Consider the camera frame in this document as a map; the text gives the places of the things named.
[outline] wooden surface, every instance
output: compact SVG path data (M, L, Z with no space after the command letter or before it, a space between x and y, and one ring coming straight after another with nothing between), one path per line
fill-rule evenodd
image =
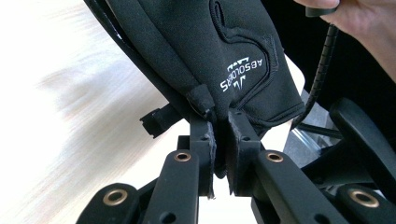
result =
M166 104L82 0L8 1L1 14L0 223L75 223L96 191L141 188L161 171L181 121L152 139L139 119ZM304 78L293 67L301 90ZM289 125L264 142L281 150ZM249 199L200 200L200 223L255 223Z

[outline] black cable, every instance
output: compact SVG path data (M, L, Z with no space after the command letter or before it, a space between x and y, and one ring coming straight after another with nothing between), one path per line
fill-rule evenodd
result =
M308 133L316 133L316 134L328 136L330 138L343 139L343 135L340 132L338 132L336 130L332 130L332 129L321 128L321 127L304 124L304 123L300 123L298 125L298 129L300 131L305 131Z
M327 71L330 65L330 61L332 59L332 53L335 47L335 40L338 36L338 28L330 24L329 29L327 31L326 40L323 46L323 50L320 56L320 61L318 64L318 70L315 75L314 83L312 84L311 91L309 92L308 100L305 104L305 111L299 117L294 119L293 123L291 124L291 130L297 127L308 114L311 112L312 107L314 106L315 102L317 101L321 88L323 86L325 77L327 75Z

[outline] finger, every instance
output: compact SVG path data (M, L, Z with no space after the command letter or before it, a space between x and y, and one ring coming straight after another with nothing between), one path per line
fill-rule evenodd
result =
M306 7L315 8L334 8L340 3L340 0L294 0L296 3Z

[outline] printed logo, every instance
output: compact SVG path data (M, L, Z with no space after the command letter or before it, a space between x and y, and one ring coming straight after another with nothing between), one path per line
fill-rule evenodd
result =
M227 79L220 83L223 91L227 91L231 86L242 90L244 81L247 79L248 71L262 66L262 59L250 62L249 57L240 59L227 67Z

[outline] black plastic part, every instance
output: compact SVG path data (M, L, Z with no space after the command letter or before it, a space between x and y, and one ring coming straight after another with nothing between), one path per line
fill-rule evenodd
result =
M199 157L199 196L214 198L213 174L216 158L216 141L212 124L196 114L190 117L189 149Z
M331 147L315 161L302 168L303 172L317 185L325 188L333 185L372 183L358 156L352 151L353 145L342 140Z
M228 113L227 178L230 193L251 196L252 164L262 149L262 142L248 122L245 113L230 109Z
M134 187L112 184L102 188L93 196L79 216L77 224L136 223L140 216L138 205L139 195Z
M252 197L250 206L258 224L280 223L279 216L270 202L262 202Z
M384 196L396 203L396 154L369 117L352 101L342 99L330 110L332 121L355 145L353 155L364 165Z
M178 114L172 105L168 104L161 109L155 109L149 112L145 117L141 118L140 121L143 121L143 127L146 131L150 135L153 135L153 138L156 138L181 119L183 119L183 117Z
M324 15L334 13L335 10L337 10L337 7L335 7L335 8L306 7L305 8L305 16L306 17L319 17L319 16L324 16Z
M179 135L177 139L177 150L186 149L190 150L190 136Z
M396 223L396 206L371 189L345 185L337 190L335 200L350 223Z
M143 223L197 223L199 159L189 150L166 157Z
M139 195L139 208L141 210L139 219L143 218L144 213L149 207L149 201L151 199L152 191L154 191L156 184L157 184L157 178L152 180L147 185L143 186L143 188L137 191Z
M286 154L262 151L254 167L281 223L347 223Z

